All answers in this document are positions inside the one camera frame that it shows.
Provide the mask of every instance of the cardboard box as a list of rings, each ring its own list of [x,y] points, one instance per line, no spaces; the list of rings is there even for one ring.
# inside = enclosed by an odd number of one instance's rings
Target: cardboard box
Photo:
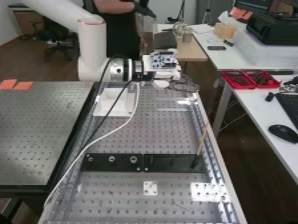
[[[235,26],[233,25],[226,26],[222,23],[217,23],[214,28],[214,34],[222,39],[233,39],[235,30],[237,30]]]

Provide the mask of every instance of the red device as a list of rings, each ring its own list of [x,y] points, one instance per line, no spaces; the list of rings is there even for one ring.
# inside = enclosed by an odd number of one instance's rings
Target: red device
[[[245,74],[255,82],[255,87],[259,89],[279,88],[281,83],[273,78],[273,76],[262,70],[243,70]]]
[[[245,72],[239,70],[226,70],[221,72],[221,76],[230,84],[233,89],[254,89],[255,82],[250,79]]]

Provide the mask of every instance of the wall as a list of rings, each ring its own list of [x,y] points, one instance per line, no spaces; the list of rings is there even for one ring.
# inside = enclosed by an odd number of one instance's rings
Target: wall
[[[210,0],[210,9],[212,9],[212,22],[216,23],[218,16],[224,11],[230,11],[234,5],[234,0]],[[208,0],[197,1],[197,23],[202,22],[205,10],[208,7]]]
[[[150,0],[149,7],[157,15],[157,23],[165,23],[168,17],[177,18],[182,0]],[[185,1],[185,23],[196,23],[197,0]],[[145,17],[144,30],[152,32],[153,19]]]
[[[0,46],[20,35],[15,16],[7,7],[7,1],[0,0]]]

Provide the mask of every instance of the black shirt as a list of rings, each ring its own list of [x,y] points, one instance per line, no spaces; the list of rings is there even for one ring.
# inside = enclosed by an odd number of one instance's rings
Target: black shirt
[[[94,5],[94,14],[100,15],[106,22],[106,56],[112,57],[121,54],[133,60],[138,60],[140,37],[134,12],[122,14],[100,13]]]

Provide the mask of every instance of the table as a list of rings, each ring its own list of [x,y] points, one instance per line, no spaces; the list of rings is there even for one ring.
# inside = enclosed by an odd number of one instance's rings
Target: table
[[[36,213],[64,169],[92,87],[35,82],[27,91],[0,91],[0,197],[21,199]]]
[[[200,96],[145,86],[141,88],[140,100],[137,113],[129,125],[96,143],[85,158],[90,159],[94,156],[92,153],[188,155],[196,152],[197,141],[208,121]],[[100,120],[92,117],[90,112],[82,129],[92,133]],[[118,127],[125,120],[126,118],[109,117],[94,138]],[[84,144],[84,137],[88,138],[82,133],[78,145]],[[75,156],[76,150],[80,150],[80,146],[73,149]],[[145,172],[133,173],[106,173],[98,170],[85,172],[80,169],[78,161],[73,174],[60,186],[53,201],[45,208],[40,223],[104,221],[110,224],[140,223],[140,220],[144,223],[154,223],[158,220],[161,223],[166,221],[246,224],[210,127],[201,159],[205,160],[206,170],[200,173],[156,173],[150,172],[150,167]],[[158,196],[144,195],[142,187],[148,180],[157,182]],[[218,195],[222,195],[226,187],[229,193],[224,193],[224,199],[220,196],[222,200],[229,198],[226,203],[210,199],[192,200],[193,182],[198,183],[198,187],[208,189],[206,195],[214,194],[217,186],[224,187],[218,192]]]
[[[224,43],[224,40],[213,33],[214,28],[206,24],[193,25],[194,37],[201,45],[208,57],[210,58],[218,71],[230,69],[263,69],[263,70],[289,70],[287,67],[277,67],[274,64],[267,66],[255,66],[243,57],[237,47],[230,47]],[[210,51],[208,46],[225,46],[225,51]]]
[[[158,24],[156,28],[153,28],[154,33],[162,32],[164,29],[173,28],[173,24]],[[190,43],[182,43],[182,39],[177,38],[177,50],[178,54],[176,58],[180,62],[204,62],[208,61],[208,56],[197,44],[197,41],[193,37]]]
[[[293,79],[293,75],[274,76],[274,78],[278,81],[289,81]],[[230,88],[229,84],[225,83],[222,98],[226,98],[226,96],[229,97],[231,93],[235,95],[273,151],[275,152],[282,164],[285,165],[293,179],[298,184],[298,146],[275,137],[269,132],[267,128],[271,125],[282,124],[293,128],[293,130],[297,129],[283,108],[279,105],[278,100],[274,98],[271,102],[265,101],[269,92],[277,93],[278,90],[234,90]],[[229,101],[221,99],[218,114],[213,124],[213,131],[216,135],[218,134],[221,128],[227,103]]]
[[[287,68],[275,67],[274,64],[266,67],[254,66],[246,58],[241,55],[235,47],[225,45],[226,51],[209,51],[208,46],[210,45],[224,45],[222,39],[220,39],[213,34],[213,28],[208,25],[194,25],[192,26],[196,33],[194,37],[212,60],[218,71],[230,70],[230,69],[263,69],[263,70],[289,70]],[[293,75],[274,76],[279,81],[287,81],[294,78]],[[269,145],[271,146],[281,162],[283,163],[293,179],[298,183],[298,150],[297,146],[291,143],[283,142],[275,136],[273,136],[267,128],[270,125],[277,124],[278,122],[283,125],[287,125],[295,130],[295,127],[287,117],[277,99],[270,104],[266,104],[265,97],[269,93],[269,90],[234,90],[230,88],[229,84],[224,84],[224,92],[221,95],[221,101],[217,109],[216,119],[213,123],[213,132],[214,135],[218,135],[222,120],[225,117],[225,112],[229,105],[229,100],[231,93],[234,93],[239,103],[242,104],[255,126],[258,127]]]

